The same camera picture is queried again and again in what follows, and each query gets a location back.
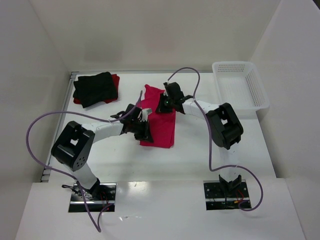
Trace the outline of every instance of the white plastic basket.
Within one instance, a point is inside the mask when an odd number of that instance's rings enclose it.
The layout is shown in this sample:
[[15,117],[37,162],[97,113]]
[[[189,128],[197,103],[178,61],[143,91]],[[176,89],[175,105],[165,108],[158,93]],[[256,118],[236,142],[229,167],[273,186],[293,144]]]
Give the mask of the white plastic basket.
[[249,61],[221,61],[212,65],[220,103],[234,110],[257,111],[270,103],[255,64]]

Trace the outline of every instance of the white table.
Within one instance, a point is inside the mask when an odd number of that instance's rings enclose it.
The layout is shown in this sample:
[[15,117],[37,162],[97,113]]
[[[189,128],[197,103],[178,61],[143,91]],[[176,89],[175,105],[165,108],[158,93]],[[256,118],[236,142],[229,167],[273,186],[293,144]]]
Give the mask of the white table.
[[[170,74],[119,74],[119,100],[89,109],[67,99],[69,111],[107,118],[129,103],[135,103],[144,84],[162,88]],[[192,94],[196,75],[180,73],[177,81],[185,95]],[[201,74],[197,97],[217,103],[213,75]],[[61,127],[74,120],[66,115]],[[239,146],[241,165],[251,169],[264,188],[262,205],[254,212],[206,210],[203,181],[217,180],[208,167],[209,137],[203,120],[177,113],[175,144],[170,149],[142,147],[132,134],[111,137],[93,145],[88,164],[101,182],[117,182],[115,212],[101,218],[102,233],[93,227],[87,213],[68,213],[70,190],[61,184],[72,179],[52,172],[49,183],[34,183],[26,203],[17,240],[303,240],[304,235],[284,179],[276,178],[256,114],[240,118],[244,134]],[[213,149],[213,167],[218,167],[218,150]],[[50,164],[63,169],[53,157]],[[246,172],[251,204],[259,201],[260,190]]]
[[[144,85],[149,84],[163,89],[163,83],[170,73],[119,74],[119,99],[105,104],[98,103],[83,109],[67,99],[66,110],[84,113],[99,118],[125,110],[127,105],[136,103]],[[178,82],[185,95],[192,95],[197,83],[195,73],[178,73],[171,80]],[[219,103],[212,73],[201,73],[200,86],[196,97],[208,103]],[[62,121],[64,127],[69,121],[90,123],[93,120],[67,114]],[[239,145],[240,164],[250,168],[257,176],[273,176],[273,169],[267,146],[256,113],[240,117],[244,134]],[[140,146],[133,134],[110,137],[95,143],[87,163],[101,182],[153,181],[153,180],[217,180],[218,172],[209,171],[209,134],[204,120],[191,115],[176,114],[174,146],[170,149]],[[212,166],[219,167],[218,147],[213,144]],[[64,170],[54,157],[50,158],[53,167]],[[246,172],[243,178],[251,177]],[[52,172],[49,181],[63,182],[67,179],[60,173]]]

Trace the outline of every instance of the red cloth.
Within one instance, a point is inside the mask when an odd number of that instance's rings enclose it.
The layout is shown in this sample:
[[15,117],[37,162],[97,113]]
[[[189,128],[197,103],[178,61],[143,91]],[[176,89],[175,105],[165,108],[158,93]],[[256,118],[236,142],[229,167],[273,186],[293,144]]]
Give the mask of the red cloth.
[[[114,83],[115,89],[116,89],[116,91],[118,92],[120,77],[117,76],[117,74],[112,74],[111,76],[112,76],[112,81],[113,81],[113,83]],[[113,102],[113,101],[115,101],[115,100],[117,100],[117,99],[118,99],[118,98],[106,99],[106,100],[104,100],[104,102],[105,102],[106,104],[108,104],[108,103],[111,103],[111,102]],[[74,98],[74,99],[73,99],[73,102],[74,102],[75,104],[81,104],[81,101],[80,101],[78,98]]]
[[148,116],[153,143],[140,141],[141,146],[170,148],[175,143],[176,111],[171,113],[156,113],[160,94],[165,90],[145,85],[144,100],[141,101],[142,109],[151,108],[152,113]]

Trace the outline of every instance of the white wall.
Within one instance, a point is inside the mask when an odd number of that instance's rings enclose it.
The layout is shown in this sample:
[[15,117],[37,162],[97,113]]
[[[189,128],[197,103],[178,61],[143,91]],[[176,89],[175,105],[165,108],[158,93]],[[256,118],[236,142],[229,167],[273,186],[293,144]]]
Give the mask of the white wall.
[[308,240],[320,236],[319,43],[313,1],[282,0],[251,59],[271,102],[259,113],[263,135]]
[[[25,146],[28,125],[61,109],[68,72],[26,0],[0,0],[0,239],[15,238],[41,168]],[[57,118],[35,127],[32,147],[46,160]]]
[[30,0],[69,71],[249,60],[280,0]]

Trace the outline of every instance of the folded black cloth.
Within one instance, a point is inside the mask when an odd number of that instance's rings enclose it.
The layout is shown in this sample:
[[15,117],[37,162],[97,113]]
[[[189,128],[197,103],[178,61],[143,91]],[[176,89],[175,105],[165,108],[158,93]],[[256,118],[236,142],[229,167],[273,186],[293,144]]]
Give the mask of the folded black cloth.
[[81,101],[83,108],[87,108],[106,99],[118,98],[118,91],[110,72],[103,72],[95,76],[80,76],[74,81],[73,97]]

